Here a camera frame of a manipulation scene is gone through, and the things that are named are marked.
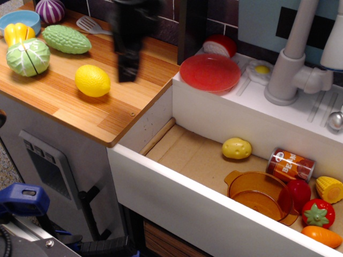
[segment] drawer bottom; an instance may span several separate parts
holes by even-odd
[[[225,158],[222,154],[222,144],[197,135],[178,125],[166,129],[164,136],[152,140],[152,147],[145,149],[144,155],[182,175],[195,180],[223,195],[227,195],[227,184],[224,178],[233,170],[240,172],[262,171],[268,161],[251,155],[242,160]],[[311,198],[318,198],[316,180],[309,182]],[[343,237],[343,201],[333,205],[336,212],[336,221],[330,230]],[[302,217],[299,216],[292,229],[301,232],[304,228]],[[336,248],[343,253],[343,245]]]

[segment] toy fried egg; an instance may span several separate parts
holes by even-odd
[[[272,75],[274,66],[266,61],[253,60],[247,67],[247,73],[251,81],[266,86]]]

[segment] white faucet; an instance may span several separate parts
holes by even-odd
[[[333,84],[332,70],[343,70],[343,0],[339,2],[336,22],[320,62],[327,70],[304,65],[304,51],[318,2],[302,0],[300,3],[287,44],[279,54],[271,80],[264,91],[265,97],[274,104],[294,103],[298,89],[308,94],[329,90]]]

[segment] red toy fruit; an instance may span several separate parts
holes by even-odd
[[[332,205],[322,199],[308,201],[302,209],[302,218],[307,225],[329,228],[335,219]]]
[[[311,188],[305,180],[296,179],[287,183],[287,187],[292,195],[294,209],[300,214],[305,203],[311,199]]]
[[[204,52],[208,54],[223,55],[231,58],[237,52],[237,45],[235,41],[225,35],[214,34],[209,36],[204,44]]]

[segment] black cable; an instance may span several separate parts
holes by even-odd
[[[5,239],[4,257],[11,257],[12,241],[10,238],[10,234],[7,232],[7,230],[2,225],[0,225],[0,232],[1,232],[1,237],[3,237]]]

